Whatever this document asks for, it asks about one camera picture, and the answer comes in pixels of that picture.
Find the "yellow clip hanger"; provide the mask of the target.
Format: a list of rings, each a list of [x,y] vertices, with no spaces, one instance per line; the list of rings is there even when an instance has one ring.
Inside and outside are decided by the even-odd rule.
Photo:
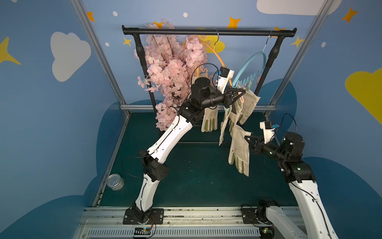
[[[214,35],[198,35],[201,43],[207,48],[208,53],[213,53],[221,65],[226,67],[225,62],[220,57],[219,53],[225,49],[225,45],[220,41],[218,30],[216,30],[216,36]]]

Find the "light blue clip hanger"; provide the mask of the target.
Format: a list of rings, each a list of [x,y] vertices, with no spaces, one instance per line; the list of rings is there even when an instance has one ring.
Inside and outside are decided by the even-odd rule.
[[[250,90],[252,88],[253,82],[256,81],[259,76],[261,76],[266,66],[267,57],[265,54],[265,49],[270,38],[271,34],[268,35],[263,50],[252,55],[239,70],[232,82],[232,86],[234,88]],[[253,63],[253,61],[256,59],[262,59],[262,67],[259,69],[253,69],[251,66],[251,63]]]

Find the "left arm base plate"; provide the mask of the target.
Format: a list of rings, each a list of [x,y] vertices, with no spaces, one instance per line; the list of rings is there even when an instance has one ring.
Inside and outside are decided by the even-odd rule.
[[[122,223],[124,225],[137,225],[137,224],[162,225],[163,220],[164,220],[164,209],[162,209],[162,208],[150,209],[146,213],[142,213],[139,210],[136,211],[136,210],[133,210],[131,208],[128,208],[125,211]]]

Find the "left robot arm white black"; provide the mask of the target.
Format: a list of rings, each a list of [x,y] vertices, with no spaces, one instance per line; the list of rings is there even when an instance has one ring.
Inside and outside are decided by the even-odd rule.
[[[205,109],[218,105],[228,108],[244,94],[244,89],[214,87],[206,77],[195,80],[191,85],[190,97],[180,106],[168,129],[151,147],[140,152],[143,182],[138,197],[132,204],[139,223],[146,223],[151,216],[158,184],[169,172],[165,161],[174,146],[204,116]]]

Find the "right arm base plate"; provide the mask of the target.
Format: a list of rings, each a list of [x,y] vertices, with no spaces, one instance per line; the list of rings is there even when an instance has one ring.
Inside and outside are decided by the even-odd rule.
[[[266,211],[270,208],[271,207],[262,207],[262,206],[260,208],[254,208],[249,206],[240,208],[243,224],[271,225],[272,222],[266,216]]]

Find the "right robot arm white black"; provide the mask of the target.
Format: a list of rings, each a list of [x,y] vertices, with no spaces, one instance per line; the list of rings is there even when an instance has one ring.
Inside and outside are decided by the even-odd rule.
[[[287,132],[279,146],[255,136],[244,138],[254,154],[262,153],[278,163],[297,201],[306,232],[296,226],[276,202],[261,200],[257,207],[257,219],[274,225],[286,239],[337,239],[338,235],[322,204],[316,177],[311,167],[302,160],[305,146],[302,136]]]

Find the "cream glove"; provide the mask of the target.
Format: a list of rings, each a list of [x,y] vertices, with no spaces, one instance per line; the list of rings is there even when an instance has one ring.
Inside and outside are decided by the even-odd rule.
[[[229,115],[229,132],[233,133],[234,127],[239,123],[245,124],[248,118],[253,113],[260,97],[254,94],[251,90],[247,90],[243,97],[237,100]]]
[[[217,130],[218,107],[206,108],[204,111],[201,132],[212,132]]]
[[[219,136],[219,144],[218,144],[219,146],[221,146],[224,141],[225,129],[226,129],[231,112],[232,112],[232,106],[229,106],[228,108],[224,107],[224,117],[223,117],[223,121],[220,124],[220,136]]]
[[[231,137],[231,146],[229,151],[228,163],[235,165],[238,172],[249,177],[250,151],[246,136],[251,136],[251,132],[245,131],[242,127],[236,125],[233,128]]]

